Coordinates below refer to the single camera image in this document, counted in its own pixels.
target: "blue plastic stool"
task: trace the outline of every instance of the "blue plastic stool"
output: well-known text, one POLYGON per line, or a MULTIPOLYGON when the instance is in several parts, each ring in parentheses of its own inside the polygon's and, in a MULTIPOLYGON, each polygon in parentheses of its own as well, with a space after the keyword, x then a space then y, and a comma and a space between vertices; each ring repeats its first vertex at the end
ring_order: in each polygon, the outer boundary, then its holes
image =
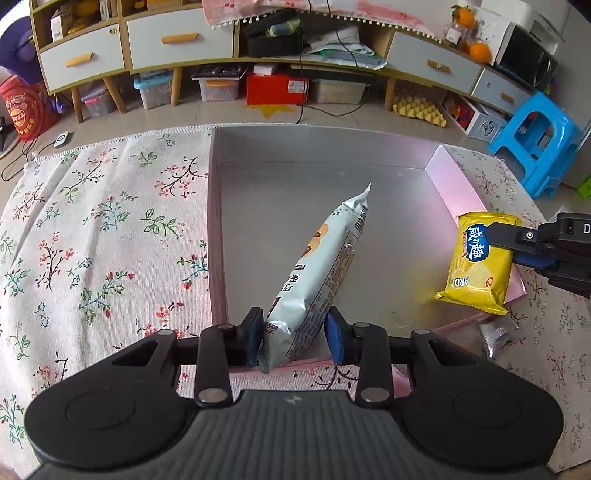
POLYGON ((521 184, 536 199, 546 189, 549 190, 549 196, 554 194, 573 163, 581 137, 579 127, 546 95, 538 92, 517 110, 488 148, 493 154, 502 147, 507 147, 513 153, 525 169, 521 184), (520 132, 521 124, 533 112, 538 112, 535 120, 525 132, 520 132), (542 148, 539 143, 550 126, 553 130, 552 139, 542 148))

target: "snack bag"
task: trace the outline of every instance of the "snack bag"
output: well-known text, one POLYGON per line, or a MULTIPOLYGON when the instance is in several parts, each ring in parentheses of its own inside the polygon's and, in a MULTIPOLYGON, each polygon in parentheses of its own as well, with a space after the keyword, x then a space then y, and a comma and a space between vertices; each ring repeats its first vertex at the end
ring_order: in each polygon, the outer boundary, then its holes
POLYGON ((505 294, 511 275, 513 252, 492 247, 486 227, 499 222, 520 226, 517 217, 502 213, 465 213, 459 218, 459 235, 449 267, 445 291, 435 300, 467 305, 488 313, 505 315, 505 294))
POLYGON ((318 335, 363 233, 370 187, 320 225, 277 294, 259 352, 263 372, 296 360, 318 335))

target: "egg carton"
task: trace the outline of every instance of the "egg carton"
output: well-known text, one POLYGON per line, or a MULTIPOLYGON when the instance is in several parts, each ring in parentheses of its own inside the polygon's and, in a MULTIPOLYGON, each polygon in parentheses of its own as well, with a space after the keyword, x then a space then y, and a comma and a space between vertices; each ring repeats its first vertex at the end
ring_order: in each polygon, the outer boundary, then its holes
POLYGON ((445 128, 447 120, 433 102, 418 95, 395 95, 392 111, 397 115, 418 118, 432 125, 445 128))

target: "microwave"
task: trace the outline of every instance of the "microwave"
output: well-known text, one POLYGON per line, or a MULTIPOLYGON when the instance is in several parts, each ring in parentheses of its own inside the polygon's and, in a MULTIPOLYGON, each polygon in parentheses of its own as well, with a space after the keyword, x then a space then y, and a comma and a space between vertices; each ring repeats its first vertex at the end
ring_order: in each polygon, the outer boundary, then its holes
POLYGON ((544 91, 557 62, 547 46, 514 22, 483 8, 475 8, 478 37, 491 49, 491 65, 530 89, 544 91))

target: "white drawer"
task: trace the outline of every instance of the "white drawer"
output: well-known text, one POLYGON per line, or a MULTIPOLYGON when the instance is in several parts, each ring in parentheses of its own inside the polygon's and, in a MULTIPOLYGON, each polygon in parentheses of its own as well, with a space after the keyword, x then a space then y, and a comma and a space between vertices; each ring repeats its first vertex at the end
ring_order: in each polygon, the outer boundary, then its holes
POLYGON ((481 66, 433 43, 397 32, 388 54, 389 67, 470 93, 481 66))
POLYGON ((125 68, 117 24, 67 40, 41 52, 40 57, 47 88, 51 92, 74 82, 125 68), (68 62, 89 54, 92 54, 90 60, 77 66, 66 66, 68 62))
POLYGON ((212 30, 201 8, 136 18, 127 22, 127 30, 134 70, 185 61, 232 58, 233 26, 212 30))
POLYGON ((531 94, 500 75, 485 69, 474 87, 472 96, 513 114, 530 98, 531 94))

